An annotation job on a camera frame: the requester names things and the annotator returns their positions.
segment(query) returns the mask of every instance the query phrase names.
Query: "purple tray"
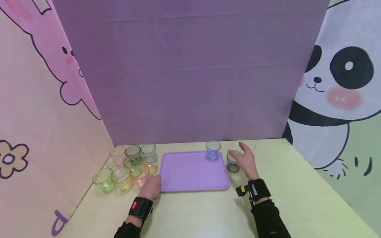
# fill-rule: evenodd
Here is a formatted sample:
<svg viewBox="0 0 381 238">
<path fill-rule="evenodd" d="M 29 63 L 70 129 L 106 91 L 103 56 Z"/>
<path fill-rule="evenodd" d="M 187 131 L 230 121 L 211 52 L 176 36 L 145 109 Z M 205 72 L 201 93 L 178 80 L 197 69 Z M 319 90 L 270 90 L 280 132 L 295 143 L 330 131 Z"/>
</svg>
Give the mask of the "purple tray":
<svg viewBox="0 0 381 238">
<path fill-rule="evenodd" d="M 224 190 L 230 186 L 221 154 L 211 161 L 206 151 L 166 153 L 160 174 L 162 192 Z"/>
</svg>

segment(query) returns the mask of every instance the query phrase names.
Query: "clear cup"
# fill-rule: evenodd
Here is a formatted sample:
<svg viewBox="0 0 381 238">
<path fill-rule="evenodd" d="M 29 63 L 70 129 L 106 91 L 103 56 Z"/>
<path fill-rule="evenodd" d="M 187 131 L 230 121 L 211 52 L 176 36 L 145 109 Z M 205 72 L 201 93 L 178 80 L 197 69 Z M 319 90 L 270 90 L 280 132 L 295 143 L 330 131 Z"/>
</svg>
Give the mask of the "clear cup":
<svg viewBox="0 0 381 238">
<path fill-rule="evenodd" d="M 134 166 L 132 165 L 131 161 L 129 158 L 125 159 L 124 162 L 123 162 L 123 165 L 126 167 L 126 168 L 129 168 L 129 169 L 132 169 Z"/>
<path fill-rule="evenodd" d="M 145 144 L 142 146 L 141 151 L 143 153 L 142 157 L 146 158 L 148 162 L 154 161 L 157 158 L 155 144 Z"/>
<path fill-rule="evenodd" d="M 233 150 L 233 153 L 237 153 L 239 155 L 242 155 L 241 152 Z M 226 154 L 226 164 L 227 164 L 227 169 L 230 172 L 236 173 L 239 171 L 239 166 L 237 161 L 231 156 L 229 153 Z"/>
<path fill-rule="evenodd" d="M 124 154 L 127 155 L 127 158 L 130 160 L 133 166 L 138 165 L 140 163 L 140 159 L 142 156 L 142 151 L 140 149 L 140 146 L 131 145 L 125 150 Z"/>
<path fill-rule="evenodd" d="M 104 193 L 110 193 L 115 188 L 115 184 L 111 180 L 112 169 L 104 168 L 96 172 L 93 177 L 93 184 Z"/>
<path fill-rule="evenodd" d="M 142 164 L 147 165 L 149 167 L 150 174 L 157 173 L 157 165 L 158 165 L 157 154 L 151 153 L 150 157 L 142 157 L 141 162 Z"/>
<path fill-rule="evenodd" d="M 110 159 L 107 161 L 106 166 L 113 171 L 123 167 L 124 160 L 127 158 L 125 155 L 126 148 L 122 145 L 118 145 L 110 150 Z"/>
<path fill-rule="evenodd" d="M 131 177 L 135 181 L 135 184 L 141 188 L 148 179 L 149 167 L 147 165 L 137 165 L 131 170 Z"/>
<path fill-rule="evenodd" d="M 207 147 L 207 157 L 210 160 L 216 160 L 219 156 L 221 144 L 218 141 L 208 141 L 205 146 Z"/>
<path fill-rule="evenodd" d="M 128 192 L 133 186 L 131 170 L 126 167 L 122 167 L 115 171 L 112 174 L 111 180 L 122 192 Z"/>
</svg>

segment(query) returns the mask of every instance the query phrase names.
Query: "panda nose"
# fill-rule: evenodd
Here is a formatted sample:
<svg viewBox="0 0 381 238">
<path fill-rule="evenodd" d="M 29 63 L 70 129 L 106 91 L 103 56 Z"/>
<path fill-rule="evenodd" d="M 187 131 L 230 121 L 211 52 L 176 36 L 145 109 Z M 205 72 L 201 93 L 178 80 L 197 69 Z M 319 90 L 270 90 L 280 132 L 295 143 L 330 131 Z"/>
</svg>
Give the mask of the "panda nose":
<svg viewBox="0 0 381 238">
<path fill-rule="evenodd" d="M 315 78 L 314 78 L 314 82 L 315 82 L 315 83 L 321 83 L 321 82 L 322 82 L 322 79 L 319 78 L 319 77 L 315 77 Z"/>
</svg>

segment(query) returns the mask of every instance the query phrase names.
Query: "panda illustration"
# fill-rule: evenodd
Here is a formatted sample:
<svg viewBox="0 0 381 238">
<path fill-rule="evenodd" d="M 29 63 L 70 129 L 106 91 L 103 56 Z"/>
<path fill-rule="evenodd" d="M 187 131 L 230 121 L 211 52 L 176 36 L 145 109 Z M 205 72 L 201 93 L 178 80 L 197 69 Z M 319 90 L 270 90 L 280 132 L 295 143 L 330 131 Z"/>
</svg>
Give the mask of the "panda illustration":
<svg viewBox="0 0 381 238">
<path fill-rule="evenodd" d="M 381 111 L 381 1 L 328 8 L 283 134 L 315 168 L 337 179 L 350 122 Z"/>
</svg>

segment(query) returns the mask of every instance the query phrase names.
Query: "bunny illustration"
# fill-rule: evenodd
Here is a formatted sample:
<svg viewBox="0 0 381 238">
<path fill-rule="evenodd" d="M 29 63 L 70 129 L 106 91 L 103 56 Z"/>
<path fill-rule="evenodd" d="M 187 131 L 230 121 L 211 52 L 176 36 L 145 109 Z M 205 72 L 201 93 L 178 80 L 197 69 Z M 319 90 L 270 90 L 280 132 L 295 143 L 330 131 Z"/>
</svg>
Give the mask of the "bunny illustration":
<svg viewBox="0 0 381 238">
<path fill-rule="evenodd" d="M 0 0 L 0 10 L 30 35 L 48 69 L 62 83 L 62 100 L 69 105 L 77 105 L 82 101 L 92 115 L 100 120 L 101 116 L 56 12 L 52 8 L 40 12 L 33 0 Z"/>
</svg>

